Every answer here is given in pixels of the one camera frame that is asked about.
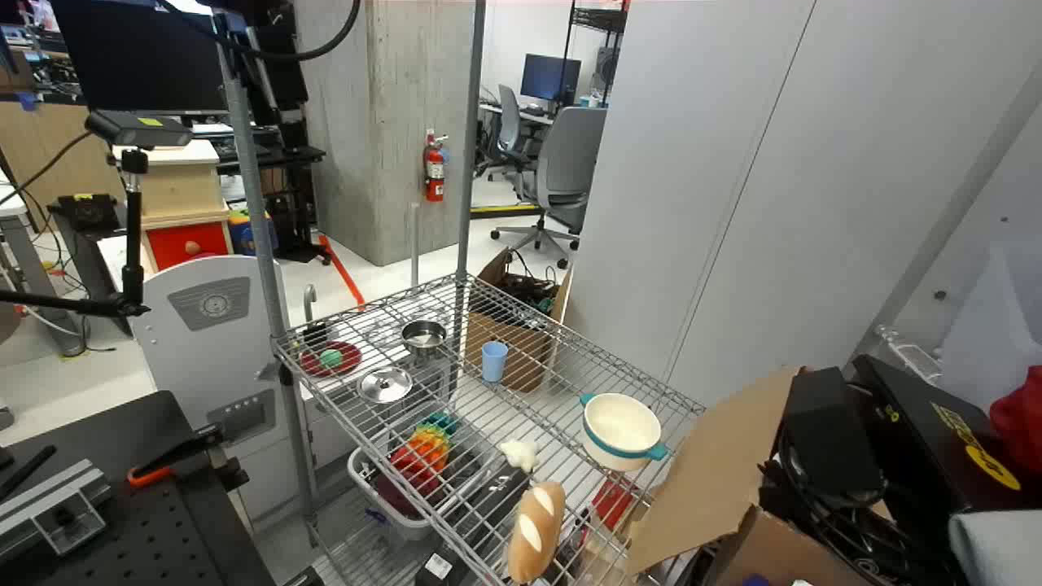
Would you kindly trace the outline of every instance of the concrete pillar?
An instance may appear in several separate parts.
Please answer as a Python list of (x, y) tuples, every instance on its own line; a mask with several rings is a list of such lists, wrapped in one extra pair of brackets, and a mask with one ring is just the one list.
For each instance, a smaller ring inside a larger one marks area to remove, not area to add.
[[(350, 0), (303, 0), (300, 45), (325, 42)], [(469, 0), (365, 0), (354, 33), (305, 63), (309, 136), (328, 148), (316, 169), (318, 226), (367, 258), (411, 254), (406, 215), (424, 202), (424, 132), (448, 136), (447, 202), (424, 204), (424, 249), (456, 245), (464, 192)]]

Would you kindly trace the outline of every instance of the wire shelf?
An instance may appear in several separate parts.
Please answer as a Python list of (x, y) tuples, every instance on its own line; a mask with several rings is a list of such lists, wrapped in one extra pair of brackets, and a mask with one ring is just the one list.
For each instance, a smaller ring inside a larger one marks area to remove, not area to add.
[[(401, 329), (411, 321), (448, 329), (459, 295), (467, 295), (464, 338), (448, 335), (447, 346), (411, 353)], [(478, 346), (484, 338), (512, 346), (506, 385), (518, 390), (478, 376)], [(531, 444), (538, 449), (534, 480), (553, 478), (567, 490), (563, 543), (571, 547), (557, 549), (543, 579), (623, 584), (625, 516), (637, 516), (647, 509), (647, 493), (664, 480), (666, 461), (651, 461), (637, 473), (607, 473), (595, 464), (583, 449), (581, 395), (613, 390), (637, 398), (659, 413), (666, 446), (676, 446), (702, 410), (484, 279), (459, 284), (443, 278), (375, 298), (365, 310), (300, 326), (291, 346), (281, 347), (281, 357), (404, 493), (412, 513), (459, 552), (474, 584), (506, 584), (506, 547), (515, 523), (512, 512), (487, 513), (469, 497), (498, 470), (498, 444)], [(404, 382), (411, 390), (398, 402), (375, 402), (367, 398), (375, 376)], [(406, 478), (388, 451), (411, 449), (411, 428), (433, 413), (453, 413), (467, 424), (469, 432), (453, 435), (453, 461), (467, 457), (474, 464), (436, 473), (420, 459), (424, 470), (411, 470), (412, 478)]]

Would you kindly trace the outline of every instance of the plastic cup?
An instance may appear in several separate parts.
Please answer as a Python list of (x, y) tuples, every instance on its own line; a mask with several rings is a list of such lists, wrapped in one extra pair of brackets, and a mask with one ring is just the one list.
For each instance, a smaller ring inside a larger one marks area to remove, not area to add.
[(512, 347), (506, 343), (484, 343), (482, 346), (482, 376), (484, 385), (498, 385), (503, 370), (508, 366)]

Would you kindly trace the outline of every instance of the red fire extinguisher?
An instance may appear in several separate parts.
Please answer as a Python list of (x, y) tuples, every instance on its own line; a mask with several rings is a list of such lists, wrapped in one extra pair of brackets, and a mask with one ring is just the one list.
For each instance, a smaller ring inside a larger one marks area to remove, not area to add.
[(447, 140), (427, 130), (427, 146), (424, 146), (424, 194), (427, 202), (443, 202), (443, 184), (447, 184)]

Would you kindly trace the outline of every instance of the black cable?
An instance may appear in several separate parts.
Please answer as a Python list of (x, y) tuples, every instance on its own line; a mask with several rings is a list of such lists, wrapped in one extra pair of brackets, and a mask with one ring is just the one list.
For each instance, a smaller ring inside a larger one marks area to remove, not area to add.
[(345, 40), (351, 34), (351, 28), (354, 28), (354, 21), (358, 21), (358, 13), (361, 13), (361, 0), (351, 0), (350, 19), (340, 27), (340, 33), (337, 33), (328, 42), (323, 42), (323, 45), (316, 45), (316, 49), (305, 49), (305, 52), (263, 52), (263, 49), (262, 49), (262, 52), (258, 52), (258, 49), (251, 49), (251, 45), (229, 42), (226, 34), (219, 34), (216, 28), (210, 28), (203, 19), (181, 13), (181, 11), (172, 5), (170, 0), (155, 0), (155, 5), (170, 11), (176, 19), (181, 19), (181, 21), (193, 27), (196, 33), (210, 34), (213, 42), (223, 42), (223, 45), (229, 45), (229, 49), (234, 49), (234, 52), (244, 52), (244, 54), (263, 57), (263, 63), (309, 63), (309, 57), (318, 57), (318, 54), (340, 49), (340, 42), (345, 42)]
[(81, 140), (89, 140), (90, 132), (77, 132), (76, 140), (68, 140), (45, 167), (38, 167), (26, 181), (12, 184), (12, 192), (0, 194), (0, 204), (8, 204), (10, 199), (16, 199), (18, 192), (26, 192), (38, 175), (45, 175), (50, 169), (59, 167), (59, 158), (68, 157), (68, 148), (76, 148)]

